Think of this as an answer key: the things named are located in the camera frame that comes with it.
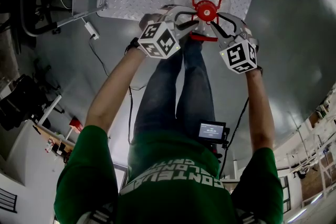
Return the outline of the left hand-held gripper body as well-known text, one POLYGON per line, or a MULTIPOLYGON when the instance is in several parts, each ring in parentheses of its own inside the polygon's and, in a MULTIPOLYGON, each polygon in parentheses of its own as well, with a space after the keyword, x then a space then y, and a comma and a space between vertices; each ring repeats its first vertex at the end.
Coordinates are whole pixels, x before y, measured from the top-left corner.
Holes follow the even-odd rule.
POLYGON ((172 8, 165 21, 152 23, 150 22, 138 39, 141 49, 150 58, 167 59, 178 50, 180 50, 180 41, 190 33, 177 33, 176 25, 180 25, 181 16, 178 24, 174 23, 174 8, 172 8))

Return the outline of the person's right hand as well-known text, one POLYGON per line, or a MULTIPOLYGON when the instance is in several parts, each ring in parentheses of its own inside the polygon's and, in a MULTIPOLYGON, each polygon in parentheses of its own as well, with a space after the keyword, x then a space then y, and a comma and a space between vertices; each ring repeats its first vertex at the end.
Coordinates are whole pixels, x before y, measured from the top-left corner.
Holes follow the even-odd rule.
POLYGON ((259 41, 257 38, 253 37, 251 30, 243 23, 243 26, 239 30, 239 34, 236 36, 235 41, 248 40, 252 45, 259 46, 259 41))

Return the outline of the person's left hand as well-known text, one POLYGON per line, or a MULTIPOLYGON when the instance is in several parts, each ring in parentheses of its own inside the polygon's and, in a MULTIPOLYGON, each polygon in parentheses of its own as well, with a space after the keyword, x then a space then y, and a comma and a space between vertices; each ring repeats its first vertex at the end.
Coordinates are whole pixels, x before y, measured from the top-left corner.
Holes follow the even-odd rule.
POLYGON ((167 18, 168 12, 173 8, 173 5, 165 5, 161 7, 160 9, 156 10, 155 13, 153 14, 144 14, 144 16, 141 18, 139 21, 139 27, 142 31, 144 31, 147 27, 147 25, 152 22, 152 23, 157 23, 157 22, 162 22, 165 21, 167 18))

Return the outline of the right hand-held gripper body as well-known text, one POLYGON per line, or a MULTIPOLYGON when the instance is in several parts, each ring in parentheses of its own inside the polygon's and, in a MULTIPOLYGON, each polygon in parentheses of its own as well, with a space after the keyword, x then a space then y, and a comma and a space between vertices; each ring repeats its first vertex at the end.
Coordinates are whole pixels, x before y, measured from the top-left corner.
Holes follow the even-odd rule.
MULTIPOLYGON (((238 34, 243 26, 238 18, 238 34)), ((221 46, 220 55, 229 70, 241 74, 257 68, 257 52, 259 46, 252 45, 248 40, 236 42, 236 36, 229 36, 228 46, 221 46)))

